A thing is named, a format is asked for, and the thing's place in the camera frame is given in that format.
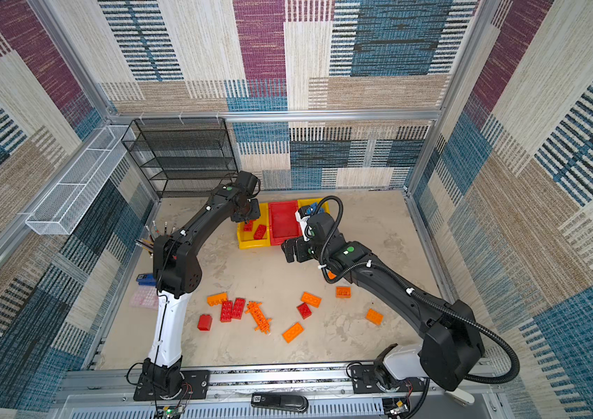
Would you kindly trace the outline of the blue lego brick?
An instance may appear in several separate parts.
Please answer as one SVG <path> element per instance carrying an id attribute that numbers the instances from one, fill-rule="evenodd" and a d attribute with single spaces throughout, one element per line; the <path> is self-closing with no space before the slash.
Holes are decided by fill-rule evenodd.
<path id="1" fill-rule="evenodd" d="M 314 214 L 317 214 L 317 208 L 319 206 L 319 203 L 313 203 L 307 206 L 303 206 L 302 210 L 303 210 L 303 214 L 305 214 L 305 216 L 312 216 Z"/>

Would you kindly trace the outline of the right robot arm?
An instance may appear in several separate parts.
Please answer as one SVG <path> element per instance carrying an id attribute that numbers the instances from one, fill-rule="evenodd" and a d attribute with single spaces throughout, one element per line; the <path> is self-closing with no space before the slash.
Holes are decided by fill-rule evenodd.
<path id="1" fill-rule="evenodd" d="M 281 248 L 289 263 L 315 260 L 324 280 L 335 285 L 346 280 L 373 294 L 400 315 L 418 334 L 418 346 L 391 345 L 375 361 L 375 375 L 384 389 L 394 389 L 406 378 L 423 375 L 441 389 L 454 391 L 464 381 L 488 385 L 512 382 L 521 362 L 505 340 L 481 325 L 461 300 L 449 303 L 419 288 L 388 267 L 367 246 L 348 241 L 339 230 L 343 211 L 331 216 L 323 205 L 339 197 L 300 206 L 294 214 L 301 236 L 286 240 Z M 474 375 L 472 370 L 486 354 L 483 340 L 494 342 L 509 358 L 509 370 L 499 376 Z"/>

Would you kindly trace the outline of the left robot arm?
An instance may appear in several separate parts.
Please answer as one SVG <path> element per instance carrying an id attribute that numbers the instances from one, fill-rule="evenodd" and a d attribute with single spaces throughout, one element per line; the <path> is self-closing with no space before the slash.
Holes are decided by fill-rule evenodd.
<path id="1" fill-rule="evenodd" d="M 148 356 L 141 363 L 133 400 L 179 400 L 185 394 L 181 347 L 186 309 L 203 274 L 198 254 L 203 244 L 226 220 L 254 221 L 261 215 L 257 195 L 261 181 L 241 171 L 228 184 L 213 189 L 207 202 L 182 227 L 153 244 L 158 319 Z"/>

